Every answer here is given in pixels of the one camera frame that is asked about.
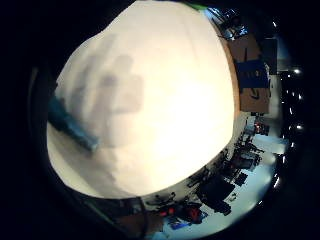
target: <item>white fabric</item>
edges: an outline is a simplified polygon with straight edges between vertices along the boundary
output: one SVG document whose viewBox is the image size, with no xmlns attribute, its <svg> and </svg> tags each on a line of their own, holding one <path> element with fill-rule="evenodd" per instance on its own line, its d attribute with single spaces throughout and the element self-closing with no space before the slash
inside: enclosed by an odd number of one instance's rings
<svg viewBox="0 0 320 240">
<path fill-rule="evenodd" d="M 100 139 L 93 154 L 48 125 L 63 182 L 103 198 L 182 181 L 232 136 L 226 53 L 206 17 L 175 2 L 136 1 L 71 55 L 56 95 Z"/>
</svg>

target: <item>black chair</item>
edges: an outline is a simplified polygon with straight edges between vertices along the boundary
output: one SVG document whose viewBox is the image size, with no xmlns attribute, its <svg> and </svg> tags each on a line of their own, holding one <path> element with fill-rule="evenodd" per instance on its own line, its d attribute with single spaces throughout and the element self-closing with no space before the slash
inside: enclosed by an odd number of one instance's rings
<svg viewBox="0 0 320 240">
<path fill-rule="evenodd" d="M 234 181 L 234 183 L 237 184 L 238 186 L 242 186 L 245 183 L 247 177 L 248 177 L 247 174 L 240 173 L 237 179 Z"/>
<path fill-rule="evenodd" d="M 211 208 L 215 212 L 220 212 L 225 216 L 227 216 L 231 213 L 231 206 L 224 201 L 216 202 L 214 205 L 211 206 Z"/>
<path fill-rule="evenodd" d="M 219 175 L 214 175 L 208 181 L 203 183 L 196 194 L 199 199 L 216 212 L 228 215 L 231 207 L 223 200 L 234 190 L 235 185 L 226 182 Z"/>
</svg>

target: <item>white surface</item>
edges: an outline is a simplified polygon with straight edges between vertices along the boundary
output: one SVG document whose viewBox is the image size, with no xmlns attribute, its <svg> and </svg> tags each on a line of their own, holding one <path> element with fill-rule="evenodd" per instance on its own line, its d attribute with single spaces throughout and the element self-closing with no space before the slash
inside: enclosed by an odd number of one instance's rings
<svg viewBox="0 0 320 240">
<path fill-rule="evenodd" d="M 99 137 L 94 154 L 48 126 L 50 161 L 82 193 L 127 198 L 159 191 L 229 142 L 233 90 L 217 33 L 202 13 L 137 1 L 72 54 L 56 95 Z"/>
<path fill-rule="evenodd" d="M 271 75 L 270 77 L 271 84 L 273 85 L 270 99 L 273 111 L 269 114 L 265 114 L 262 118 L 262 122 L 270 125 L 269 135 L 271 133 L 271 136 L 277 137 L 280 135 L 282 124 L 282 106 L 280 104 L 281 81 L 279 78 L 277 78 L 277 76 Z M 244 129 L 245 120 L 248 118 L 247 122 L 250 123 L 250 118 L 252 117 L 249 115 L 249 113 L 241 112 L 240 116 L 234 121 L 233 137 L 230 143 L 227 145 L 230 157 L 232 156 L 234 150 L 234 143 L 237 141 L 240 133 Z M 209 216 L 203 220 L 202 224 L 192 225 L 191 227 L 185 227 L 179 230 L 172 230 L 170 226 L 166 224 L 164 226 L 164 231 L 167 236 L 158 232 L 153 236 L 152 239 L 188 240 L 212 235 L 241 220 L 257 205 L 263 206 L 263 202 L 260 202 L 270 187 L 271 181 L 275 175 L 276 155 L 270 152 L 265 152 L 261 154 L 261 157 L 262 160 L 260 165 L 258 165 L 253 172 L 242 170 L 242 172 L 247 174 L 248 177 L 245 181 L 245 184 L 241 187 L 235 185 L 235 189 L 232 193 L 237 193 L 237 198 L 232 202 L 226 200 L 226 202 L 231 205 L 232 209 L 232 212 L 229 215 L 224 216 L 221 213 L 214 213 L 212 209 L 204 205 L 201 209 L 207 212 Z"/>
<path fill-rule="evenodd" d="M 257 148 L 267 152 L 284 154 L 288 149 L 289 141 L 288 139 L 283 139 L 279 137 L 255 134 L 252 139 L 252 144 L 255 145 Z"/>
</svg>

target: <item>ceiling light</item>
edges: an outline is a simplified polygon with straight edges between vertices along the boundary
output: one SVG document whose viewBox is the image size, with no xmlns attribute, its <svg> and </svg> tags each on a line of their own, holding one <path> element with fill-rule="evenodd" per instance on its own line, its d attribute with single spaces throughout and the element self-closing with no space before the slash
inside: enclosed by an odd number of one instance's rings
<svg viewBox="0 0 320 240">
<path fill-rule="evenodd" d="M 278 177 L 273 187 L 276 188 L 279 185 L 279 183 L 280 183 L 280 178 Z"/>
<path fill-rule="evenodd" d="M 297 68 L 296 68 L 296 69 L 294 69 L 293 71 L 294 71 L 294 73 L 296 73 L 296 74 L 301 73 L 301 71 L 300 71 L 299 69 L 297 69 Z"/>
</svg>

